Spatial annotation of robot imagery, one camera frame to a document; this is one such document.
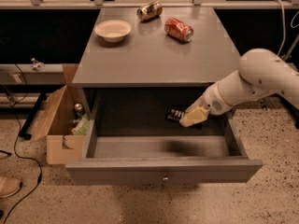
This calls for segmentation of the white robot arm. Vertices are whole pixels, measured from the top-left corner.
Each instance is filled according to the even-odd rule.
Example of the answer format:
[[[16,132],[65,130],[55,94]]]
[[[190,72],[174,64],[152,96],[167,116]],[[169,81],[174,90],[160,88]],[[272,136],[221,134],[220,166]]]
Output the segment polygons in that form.
[[[299,108],[299,72],[267,49],[247,51],[229,76],[209,86],[185,111],[179,123],[189,127],[248,101],[278,94]]]

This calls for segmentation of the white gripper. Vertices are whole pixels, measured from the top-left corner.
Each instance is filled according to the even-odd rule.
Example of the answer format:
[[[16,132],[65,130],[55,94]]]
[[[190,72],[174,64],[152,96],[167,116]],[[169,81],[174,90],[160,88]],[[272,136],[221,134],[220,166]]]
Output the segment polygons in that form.
[[[207,120],[208,114],[221,115],[230,111],[233,107],[228,105],[219,90],[217,83],[209,86],[203,94],[187,109],[179,123],[183,127],[190,127],[194,124]]]

